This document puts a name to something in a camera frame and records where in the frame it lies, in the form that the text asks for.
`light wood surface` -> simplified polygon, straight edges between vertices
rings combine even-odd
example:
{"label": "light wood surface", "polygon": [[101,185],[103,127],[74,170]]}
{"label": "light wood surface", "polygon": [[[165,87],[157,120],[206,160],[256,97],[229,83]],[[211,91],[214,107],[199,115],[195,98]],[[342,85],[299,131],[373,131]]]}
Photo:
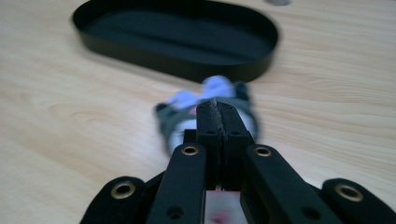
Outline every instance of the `light wood surface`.
{"label": "light wood surface", "polygon": [[[86,50],[83,2],[0,2],[0,223],[79,223],[109,180],[154,177],[169,158],[152,108],[201,89]],[[249,84],[258,142],[308,183],[348,178],[396,209],[396,1],[229,2],[281,32]]]}

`screw hole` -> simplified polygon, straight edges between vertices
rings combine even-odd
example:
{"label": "screw hole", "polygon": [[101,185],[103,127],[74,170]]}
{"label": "screw hole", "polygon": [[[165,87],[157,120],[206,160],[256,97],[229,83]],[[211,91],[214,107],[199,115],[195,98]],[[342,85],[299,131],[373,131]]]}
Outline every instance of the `screw hole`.
{"label": "screw hole", "polygon": [[196,147],[185,147],[183,149],[181,149],[181,152],[186,155],[186,156],[193,156],[196,155],[198,153],[198,148]]}
{"label": "screw hole", "polygon": [[263,157],[269,157],[272,154],[270,149],[264,148],[264,147],[257,147],[255,149],[255,151],[256,151],[257,155],[263,156]]}
{"label": "screw hole", "polygon": [[361,200],[363,200],[363,195],[360,191],[345,184],[339,184],[335,186],[335,191],[341,197],[348,199],[352,202],[360,202]]}
{"label": "screw hole", "polygon": [[184,215],[183,208],[176,205],[176,206],[171,206],[168,208],[166,211],[166,215],[170,217],[173,220],[181,219]]}
{"label": "screw hole", "polygon": [[111,190],[111,196],[114,199],[126,199],[134,194],[135,186],[130,181],[123,181],[116,184]]}
{"label": "screw hole", "polygon": [[304,216],[308,219],[313,219],[313,220],[320,219],[320,213],[315,208],[303,207],[301,211],[303,212]]}

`wood grain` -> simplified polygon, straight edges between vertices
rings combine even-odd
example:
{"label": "wood grain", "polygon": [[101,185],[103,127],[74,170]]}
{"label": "wood grain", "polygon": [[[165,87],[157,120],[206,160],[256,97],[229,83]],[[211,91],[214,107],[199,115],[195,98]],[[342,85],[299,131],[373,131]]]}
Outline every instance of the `wood grain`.
{"label": "wood grain", "polygon": [[[0,3],[0,222],[78,223],[109,180],[169,158],[152,108],[201,86],[86,50],[84,1]],[[260,143],[309,183],[356,181],[396,209],[396,2],[233,0],[281,40],[251,87]]]}

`black plastic part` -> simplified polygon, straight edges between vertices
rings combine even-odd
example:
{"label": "black plastic part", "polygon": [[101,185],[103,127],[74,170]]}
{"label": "black plastic part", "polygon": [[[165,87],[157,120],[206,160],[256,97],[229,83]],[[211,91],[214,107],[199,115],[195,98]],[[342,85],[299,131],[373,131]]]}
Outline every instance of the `black plastic part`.
{"label": "black plastic part", "polygon": [[389,206],[350,180],[326,180],[320,196],[345,223],[389,224],[391,220],[396,221],[396,214]]}
{"label": "black plastic part", "polygon": [[175,148],[147,224],[204,222],[205,161],[206,150],[198,144],[182,144]]}
{"label": "black plastic part", "polygon": [[207,189],[220,186],[221,149],[224,130],[217,104],[208,101],[197,106],[196,142],[206,148]]}
{"label": "black plastic part", "polygon": [[205,0],[91,0],[73,23],[92,51],[196,82],[261,76],[278,40],[261,13]]}
{"label": "black plastic part", "polygon": [[243,180],[242,153],[254,143],[235,107],[218,103],[225,130],[221,163],[221,187],[240,190]]}
{"label": "black plastic part", "polygon": [[252,145],[243,162],[270,223],[342,223],[274,148]]}
{"label": "black plastic part", "polygon": [[[114,189],[119,183],[124,183],[119,189]],[[115,198],[113,195],[125,195],[132,190],[130,196]],[[81,224],[130,224],[139,216],[140,205],[145,196],[145,183],[135,177],[123,176],[108,182],[91,202]]]}
{"label": "black plastic part", "polygon": [[267,224],[270,216],[253,184],[246,179],[241,188],[240,203],[248,224]]}

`black oval tray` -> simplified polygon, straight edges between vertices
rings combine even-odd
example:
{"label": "black oval tray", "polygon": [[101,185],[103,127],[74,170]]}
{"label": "black oval tray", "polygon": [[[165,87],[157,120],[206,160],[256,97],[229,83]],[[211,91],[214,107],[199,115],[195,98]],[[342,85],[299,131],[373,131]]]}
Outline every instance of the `black oval tray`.
{"label": "black oval tray", "polygon": [[261,76],[278,40],[261,13],[204,0],[91,0],[73,23],[92,51],[197,82]]}

